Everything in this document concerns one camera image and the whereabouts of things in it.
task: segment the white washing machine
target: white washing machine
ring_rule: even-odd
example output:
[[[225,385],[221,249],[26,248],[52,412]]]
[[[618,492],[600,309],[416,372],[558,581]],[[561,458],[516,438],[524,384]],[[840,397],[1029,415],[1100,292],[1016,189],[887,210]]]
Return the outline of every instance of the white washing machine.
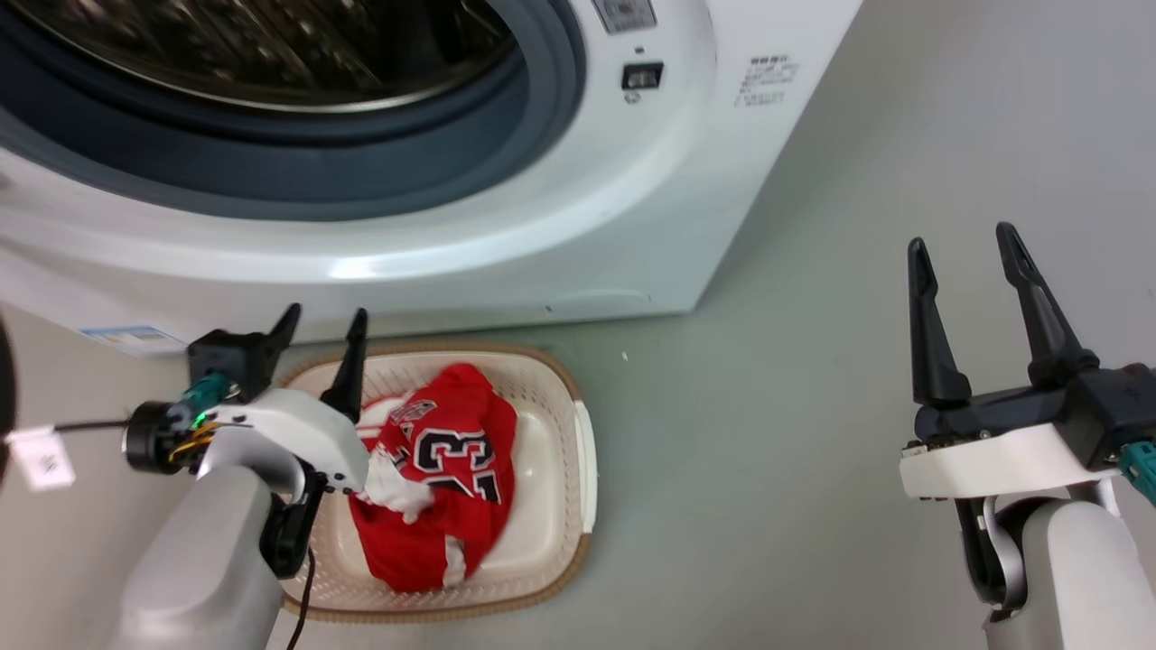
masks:
[[[691,310],[860,0],[0,0],[0,298],[128,352]]]

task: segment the black cable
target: black cable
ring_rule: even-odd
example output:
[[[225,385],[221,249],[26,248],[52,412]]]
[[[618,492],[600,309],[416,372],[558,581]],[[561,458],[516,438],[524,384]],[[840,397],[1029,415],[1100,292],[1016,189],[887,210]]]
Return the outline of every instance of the black cable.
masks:
[[[301,612],[297,614],[297,627],[292,630],[292,636],[289,638],[289,645],[286,650],[292,650],[297,647],[297,638],[301,637],[301,630],[305,629],[305,614],[309,612],[309,592],[313,591],[313,571],[317,570],[317,560],[313,557],[313,549],[306,548],[309,553],[309,574],[305,576],[305,591],[301,594]]]
[[[91,429],[124,429],[128,426],[126,420],[97,420],[94,422],[68,422],[67,424],[57,424],[57,431],[61,434],[67,434],[68,431],[88,431]]]

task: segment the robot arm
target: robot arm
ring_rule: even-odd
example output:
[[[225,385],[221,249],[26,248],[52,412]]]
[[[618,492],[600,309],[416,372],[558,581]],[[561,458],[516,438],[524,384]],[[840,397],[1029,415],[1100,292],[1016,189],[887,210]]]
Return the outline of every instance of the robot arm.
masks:
[[[216,331],[194,342],[192,387],[129,420],[124,450],[134,468],[187,468],[197,482],[133,570],[111,648],[264,649],[283,599],[279,579],[301,569],[321,497],[364,488],[369,455],[355,424],[366,313],[354,318],[320,399],[268,387],[299,313],[290,306],[268,335]]]
[[[909,249],[913,394],[922,405],[899,474],[911,497],[953,500],[993,650],[1150,648],[1156,597],[1111,477],[1156,500],[1156,376],[1103,370],[1080,346],[1015,228],[996,231],[1020,294],[1031,386],[972,397],[935,308],[921,239]],[[996,498],[1067,488],[1068,498]]]

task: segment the washing machine door opening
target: washing machine door opening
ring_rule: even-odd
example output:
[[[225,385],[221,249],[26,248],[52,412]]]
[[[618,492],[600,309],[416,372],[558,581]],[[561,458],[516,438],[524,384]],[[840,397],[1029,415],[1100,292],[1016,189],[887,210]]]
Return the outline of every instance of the washing machine door opening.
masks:
[[[565,0],[0,0],[0,145],[216,216],[483,191],[549,150],[584,81]]]

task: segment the label sticker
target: label sticker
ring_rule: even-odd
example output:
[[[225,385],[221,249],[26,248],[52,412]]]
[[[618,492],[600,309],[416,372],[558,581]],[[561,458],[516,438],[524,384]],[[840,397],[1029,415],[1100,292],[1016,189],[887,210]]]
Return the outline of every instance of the label sticker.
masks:
[[[770,106],[781,104],[786,98],[786,87],[794,83],[799,64],[786,54],[776,57],[751,57],[747,75],[739,87],[735,106]]]
[[[185,344],[183,341],[148,325],[81,330],[80,333],[128,354],[179,354],[185,352]]]
[[[66,488],[76,482],[65,443],[54,427],[13,431],[6,441],[32,492]]]
[[[658,24],[650,0],[594,0],[607,34],[650,29]]]

